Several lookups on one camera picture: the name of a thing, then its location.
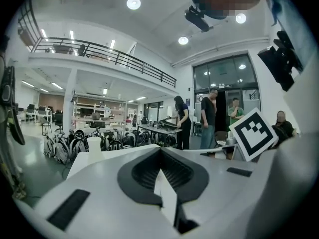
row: floor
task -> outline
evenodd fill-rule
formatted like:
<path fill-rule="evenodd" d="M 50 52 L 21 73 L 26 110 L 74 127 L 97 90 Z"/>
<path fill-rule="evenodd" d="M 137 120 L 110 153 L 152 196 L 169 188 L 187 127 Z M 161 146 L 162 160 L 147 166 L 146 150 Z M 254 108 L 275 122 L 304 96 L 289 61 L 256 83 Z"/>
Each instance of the floor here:
<path fill-rule="evenodd" d="M 52 132 L 58 127 L 53 123 Z M 33 122 L 23 122 L 21 130 L 25 145 L 14 140 L 14 157 L 23 170 L 21 177 L 26 185 L 27 197 L 24 201 L 33 207 L 36 202 L 51 188 L 65 180 L 70 165 L 60 164 L 43 154 L 42 127 Z M 200 137 L 190 137 L 190 149 L 199 149 Z"/>

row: green shirt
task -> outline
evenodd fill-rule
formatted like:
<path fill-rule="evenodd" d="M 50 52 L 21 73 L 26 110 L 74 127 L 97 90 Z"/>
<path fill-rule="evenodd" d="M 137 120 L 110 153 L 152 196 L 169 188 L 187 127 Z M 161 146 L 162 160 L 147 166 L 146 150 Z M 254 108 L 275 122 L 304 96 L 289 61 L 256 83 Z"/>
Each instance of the green shirt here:
<path fill-rule="evenodd" d="M 228 115 L 230 116 L 234 111 L 235 111 L 235 107 L 229 108 Z M 237 114 L 235 116 L 239 117 L 239 116 L 242 116 L 242 115 L 245 115 L 244 109 L 238 107 Z M 238 121 L 238 119 L 230 117 L 230 124 L 229 125 L 234 124 L 236 121 Z"/>

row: fluorescent light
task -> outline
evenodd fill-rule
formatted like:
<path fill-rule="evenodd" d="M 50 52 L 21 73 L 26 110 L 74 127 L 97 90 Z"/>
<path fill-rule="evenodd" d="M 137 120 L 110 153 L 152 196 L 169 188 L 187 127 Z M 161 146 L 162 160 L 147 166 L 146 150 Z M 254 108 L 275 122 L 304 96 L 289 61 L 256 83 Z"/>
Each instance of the fluorescent light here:
<path fill-rule="evenodd" d="M 182 36 L 180 39 L 178 39 L 178 42 L 180 45 L 186 45 L 188 43 L 188 38 L 185 36 Z"/>
<path fill-rule="evenodd" d="M 243 13 L 237 14 L 237 15 L 236 15 L 236 21 L 237 21 L 239 24 L 245 23 L 245 21 L 246 21 L 246 15 L 243 14 Z"/>
<path fill-rule="evenodd" d="M 56 83 L 52 82 L 51 84 L 52 84 L 52 85 L 54 85 L 54 86 L 56 86 L 57 88 L 59 88 L 59 89 L 63 90 L 63 88 L 62 88 L 62 87 L 60 87 L 59 85 L 57 85 Z"/>
<path fill-rule="evenodd" d="M 126 5 L 128 8 L 130 8 L 131 10 L 136 10 L 138 8 L 140 8 L 141 6 L 141 1 L 140 0 L 128 0 L 126 2 Z"/>
<path fill-rule="evenodd" d="M 25 81 L 22 81 L 23 83 L 25 83 L 25 84 L 27 84 L 27 85 L 29 85 L 29 86 L 31 86 L 31 87 L 34 87 L 34 85 L 32 85 L 32 84 L 30 84 L 30 83 L 28 83 L 28 82 L 25 82 Z"/>
<path fill-rule="evenodd" d="M 115 40 L 112 40 L 112 42 L 111 42 L 111 46 L 110 46 L 110 48 L 111 48 L 111 49 L 113 49 L 114 44 L 115 44 Z"/>
<path fill-rule="evenodd" d="M 47 36 L 46 36 L 46 34 L 45 34 L 45 31 L 44 31 L 44 29 L 41 29 L 41 32 L 42 32 L 42 35 L 43 35 L 43 37 L 44 38 L 48 38 Z"/>
<path fill-rule="evenodd" d="M 71 39 L 72 39 L 71 42 L 74 43 L 74 41 L 73 41 L 74 40 L 74 35 L 73 35 L 73 31 L 72 30 L 70 30 L 70 36 L 71 36 Z"/>

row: ceiling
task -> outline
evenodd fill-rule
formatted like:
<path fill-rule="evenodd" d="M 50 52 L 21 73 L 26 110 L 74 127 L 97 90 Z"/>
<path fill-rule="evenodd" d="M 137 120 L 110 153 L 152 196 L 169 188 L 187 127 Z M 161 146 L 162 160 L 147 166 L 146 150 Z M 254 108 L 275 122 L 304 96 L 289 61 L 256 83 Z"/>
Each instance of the ceiling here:
<path fill-rule="evenodd" d="M 21 68 L 16 73 L 17 80 L 24 80 L 37 89 L 43 88 L 50 94 L 64 94 L 67 87 L 67 80 L 70 69 L 50 67 L 45 68 Z M 58 84 L 63 90 L 58 89 L 51 83 Z M 167 96 L 158 90 L 146 88 L 142 85 L 109 77 L 106 75 L 95 74 L 87 71 L 78 70 L 75 92 L 76 94 L 89 94 L 103 96 L 103 89 L 107 88 L 107 98 L 121 100 L 136 100 L 139 97 L 148 99 Z"/>
<path fill-rule="evenodd" d="M 33 0 L 33 8 L 39 22 L 67 20 L 102 27 L 130 36 L 171 63 L 216 45 L 267 35 L 264 0 L 245 12 L 244 24 L 238 24 L 235 16 L 222 21 L 205 17 L 210 26 L 216 26 L 207 33 L 198 33 L 199 29 L 184 18 L 191 0 L 141 0 L 137 10 L 128 9 L 126 1 Z M 179 45 L 181 36 L 190 37 L 187 45 Z M 106 43 L 108 39 L 103 38 L 101 42 Z"/>
<path fill-rule="evenodd" d="M 115 40 L 113 49 L 125 53 L 127 53 L 135 43 L 132 39 L 108 29 L 66 20 L 40 21 L 38 22 L 38 26 L 39 29 L 44 29 L 47 37 L 71 38 L 70 30 L 72 30 L 74 39 L 82 41 L 89 41 L 110 47 L 111 41 Z"/>

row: person in green shirt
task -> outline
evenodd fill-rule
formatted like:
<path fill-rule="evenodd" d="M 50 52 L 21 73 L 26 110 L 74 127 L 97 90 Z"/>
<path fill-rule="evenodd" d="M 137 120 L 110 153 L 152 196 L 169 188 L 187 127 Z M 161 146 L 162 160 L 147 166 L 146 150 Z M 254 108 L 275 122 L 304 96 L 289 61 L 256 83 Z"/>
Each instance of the person in green shirt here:
<path fill-rule="evenodd" d="M 245 115 L 244 109 L 239 107 L 238 98 L 233 99 L 233 107 L 229 108 L 228 114 L 230 116 L 230 125 L 234 124 Z"/>

